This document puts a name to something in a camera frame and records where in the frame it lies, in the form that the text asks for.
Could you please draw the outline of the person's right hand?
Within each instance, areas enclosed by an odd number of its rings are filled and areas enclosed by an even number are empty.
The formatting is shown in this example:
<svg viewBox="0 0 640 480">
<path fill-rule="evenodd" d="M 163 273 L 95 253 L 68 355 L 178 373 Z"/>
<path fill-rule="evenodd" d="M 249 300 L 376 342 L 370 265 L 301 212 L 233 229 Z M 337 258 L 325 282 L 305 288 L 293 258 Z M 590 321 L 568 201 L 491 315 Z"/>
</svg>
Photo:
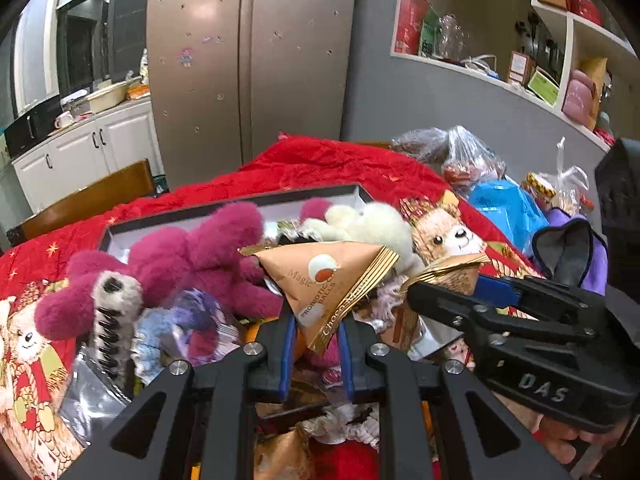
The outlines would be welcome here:
<svg viewBox="0 0 640 480">
<path fill-rule="evenodd" d="M 607 434 L 590 434 L 588 431 L 576 429 L 549 416 L 538 414 L 501 394 L 496 393 L 496 397 L 562 465 L 567 465 L 574 460 L 577 453 L 575 443 L 578 440 L 597 446 L 599 449 L 588 466 L 589 471 L 593 471 L 603 456 L 614 448 L 629 422 L 629 418 L 626 417 Z"/>
</svg>

